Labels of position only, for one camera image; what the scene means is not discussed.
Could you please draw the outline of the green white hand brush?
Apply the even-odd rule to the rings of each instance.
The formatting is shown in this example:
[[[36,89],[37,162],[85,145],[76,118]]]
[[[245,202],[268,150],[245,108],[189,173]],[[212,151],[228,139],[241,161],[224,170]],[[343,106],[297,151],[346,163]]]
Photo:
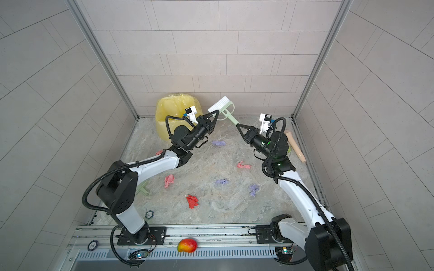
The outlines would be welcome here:
[[[217,118],[217,121],[229,120],[234,125],[237,125],[239,123],[233,116],[235,111],[235,104],[230,101],[226,96],[224,96],[219,101],[217,101],[217,103],[212,105],[208,109],[208,112],[212,113],[216,110],[219,111],[219,117]]]

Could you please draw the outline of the white bin yellow bag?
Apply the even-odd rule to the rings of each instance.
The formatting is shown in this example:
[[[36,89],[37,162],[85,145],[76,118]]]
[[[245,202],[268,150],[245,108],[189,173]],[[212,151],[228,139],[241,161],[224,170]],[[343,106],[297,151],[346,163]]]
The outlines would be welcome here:
[[[166,116],[183,117],[186,109],[194,106],[197,110],[196,116],[202,115],[202,107],[197,98],[188,94],[177,93],[170,94],[161,98],[157,102],[156,108],[156,128],[159,137],[170,142],[169,134],[166,128]]]

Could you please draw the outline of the purple paper scrap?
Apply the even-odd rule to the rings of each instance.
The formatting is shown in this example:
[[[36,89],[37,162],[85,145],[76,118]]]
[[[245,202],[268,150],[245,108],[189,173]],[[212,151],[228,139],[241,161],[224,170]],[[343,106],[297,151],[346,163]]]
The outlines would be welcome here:
[[[212,141],[212,144],[214,146],[218,146],[218,147],[222,147],[222,146],[226,145],[226,143],[224,141]]]
[[[229,183],[229,181],[227,179],[220,179],[220,180],[216,180],[215,183],[217,185],[226,185]]]
[[[256,185],[256,184],[252,184],[252,185],[249,186],[249,190],[250,190],[250,192],[249,192],[250,196],[252,196],[252,197],[255,198],[256,194],[260,190],[260,186]]]

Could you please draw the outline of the light green dustpan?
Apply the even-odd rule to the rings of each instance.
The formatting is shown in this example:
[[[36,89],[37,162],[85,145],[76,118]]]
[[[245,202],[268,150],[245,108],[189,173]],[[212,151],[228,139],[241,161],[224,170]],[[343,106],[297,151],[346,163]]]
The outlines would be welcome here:
[[[146,189],[146,186],[148,184],[148,181],[142,182],[140,185],[137,186],[136,194],[141,193],[144,196],[150,196],[150,192]]]

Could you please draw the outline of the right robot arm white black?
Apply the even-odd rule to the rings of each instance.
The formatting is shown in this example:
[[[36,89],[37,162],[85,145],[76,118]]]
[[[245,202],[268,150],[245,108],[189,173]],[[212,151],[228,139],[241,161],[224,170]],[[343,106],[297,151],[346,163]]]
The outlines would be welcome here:
[[[336,218],[314,197],[305,186],[290,162],[288,137],[285,134],[287,121],[280,117],[262,135],[260,129],[244,124],[236,124],[243,140],[265,157],[262,172],[273,179],[290,197],[304,219],[300,224],[287,215],[272,220],[274,238],[281,242],[291,240],[302,248],[305,257],[287,265],[297,265],[308,261],[316,271],[335,271],[346,265],[354,270],[351,228],[345,219]]]

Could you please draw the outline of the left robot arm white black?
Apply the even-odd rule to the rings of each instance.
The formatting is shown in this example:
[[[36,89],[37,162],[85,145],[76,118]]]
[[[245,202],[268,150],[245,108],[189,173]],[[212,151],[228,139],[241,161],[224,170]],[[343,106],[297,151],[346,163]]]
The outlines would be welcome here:
[[[84,207],[108,213],[123,227],[129,243],[144,244],[150,237],[149,226],[133,205],[136,189],[147,179],[185,165],[192,150],[199,149],[214,131],[219,110],[196,118],[193,129],[180,125],[168,135],[172,145],[161,154],[134,163],[116,161],[110,169],[93,181],[82,196]]]

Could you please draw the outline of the beige wooden rolling pin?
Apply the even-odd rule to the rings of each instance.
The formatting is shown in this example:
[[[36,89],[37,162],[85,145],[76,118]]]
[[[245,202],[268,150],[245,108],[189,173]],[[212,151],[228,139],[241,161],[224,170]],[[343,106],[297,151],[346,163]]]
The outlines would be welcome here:
[[[290,144],[292,150],[295,152],[295,154],[297,155],[299,160],[302,163],[306,163],[306,158],[305,158],[304,154],[302,153],[299,145],[297,144],[295,138],[293,137],[292,133],[288,130],[286,130],[284,133],[287,136],[288,143]]]

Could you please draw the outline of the red paper scrap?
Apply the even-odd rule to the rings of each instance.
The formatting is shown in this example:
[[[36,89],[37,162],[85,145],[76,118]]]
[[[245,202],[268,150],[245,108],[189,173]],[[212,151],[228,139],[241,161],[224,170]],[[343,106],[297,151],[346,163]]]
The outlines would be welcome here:
[[[187,202],[188,202],[188,205],[189,205],[189,208],[190,208],[190,209],[194,209],[195,206],[198,206],[198,205],[199,205],[199,203],[198,203],[198,198],[197,198],[196,196],[193,196],[193,195],[187,195],[187,196],[186,196],[186,200],[187,200]]]

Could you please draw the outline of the red yellow mango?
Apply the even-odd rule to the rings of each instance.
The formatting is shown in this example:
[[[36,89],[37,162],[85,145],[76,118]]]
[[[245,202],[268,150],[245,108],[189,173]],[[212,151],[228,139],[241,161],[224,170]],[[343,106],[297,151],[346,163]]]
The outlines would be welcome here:
[[[197,241],[191,238],[181,240],[177,245],[178,252],[193,253],[197,249]]]

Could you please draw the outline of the right circuit board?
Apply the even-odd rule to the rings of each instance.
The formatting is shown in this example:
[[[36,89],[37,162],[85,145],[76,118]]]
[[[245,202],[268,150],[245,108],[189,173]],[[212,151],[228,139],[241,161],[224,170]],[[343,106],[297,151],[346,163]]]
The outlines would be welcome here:
[[[291,247],[275,247],[278,261],[289,263],[292,261],[294,251]]]

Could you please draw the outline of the circuit board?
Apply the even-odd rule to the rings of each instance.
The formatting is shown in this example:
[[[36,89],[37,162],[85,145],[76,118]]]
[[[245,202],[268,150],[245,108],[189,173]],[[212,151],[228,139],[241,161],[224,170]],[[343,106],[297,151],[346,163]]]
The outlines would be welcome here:
[[[292,261],[294,251],[291,247],[275,247],[278,261],[289,263]]]
[[[149,251],[144,249],[144,250],[137,250],[134,251],[132,253],[130,253],[128,259],[135,261],[135,260],[144,260],[145,258],[147,258],[149,256]]]

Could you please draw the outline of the left circuit board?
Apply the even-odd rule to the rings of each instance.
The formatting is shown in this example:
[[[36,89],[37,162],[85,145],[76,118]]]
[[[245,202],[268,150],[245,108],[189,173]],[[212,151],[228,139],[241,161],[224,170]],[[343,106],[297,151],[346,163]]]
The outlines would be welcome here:
[[[149,256],[149,251],[144,249],[144,250],[137,250],[134,251],[132,253],[130,253],[128,259],[135,261],[135,260],[144,260],[145,258],[147,258]]]

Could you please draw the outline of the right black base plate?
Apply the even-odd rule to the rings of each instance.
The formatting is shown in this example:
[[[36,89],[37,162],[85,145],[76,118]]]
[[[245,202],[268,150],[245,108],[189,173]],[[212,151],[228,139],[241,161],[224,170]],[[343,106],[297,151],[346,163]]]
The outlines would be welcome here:
[[[281,243],[274,238],[272,232],[272,226],[270,224],[267,225],[257,225],[254,227],[255,236],[258,244],[277,244]]]

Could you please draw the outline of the aluminium rail frame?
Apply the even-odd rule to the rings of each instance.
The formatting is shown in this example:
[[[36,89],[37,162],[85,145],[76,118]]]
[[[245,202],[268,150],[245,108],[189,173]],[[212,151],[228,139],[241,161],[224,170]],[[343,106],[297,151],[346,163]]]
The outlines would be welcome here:
[[[285,239],[277,244],[258,244],[254,227],[259,224],[192,224],[192,225],[152,225],[166,227],[163,245],[118,246],[117,234],[121,229],[112,226],[78,227],[59,265],[61,271],[77,270],[80,263],[98,263],[98,269],[119,264],[122,268],[143,271],[156,260],[205,260],[205,259],[270,259],[278,261],[275,247],[291,247],[294,251],[291,262],[305,257],[302,248]],[[195,252],[178,252],[177,245],[191,238],[197,241]],[[129,260],[130,253],[148,250],[144,260]]]

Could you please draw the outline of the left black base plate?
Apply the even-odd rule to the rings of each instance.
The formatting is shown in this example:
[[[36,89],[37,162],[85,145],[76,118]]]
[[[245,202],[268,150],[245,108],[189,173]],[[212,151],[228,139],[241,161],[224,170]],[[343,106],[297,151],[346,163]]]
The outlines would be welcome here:
[[[166,227],[150,227],[144,225],[135,234],[132,234],[126,228],[123,228],[120,234],[117,234],[115,237],[118,239],[118,246],[163,245],[166,231]]]

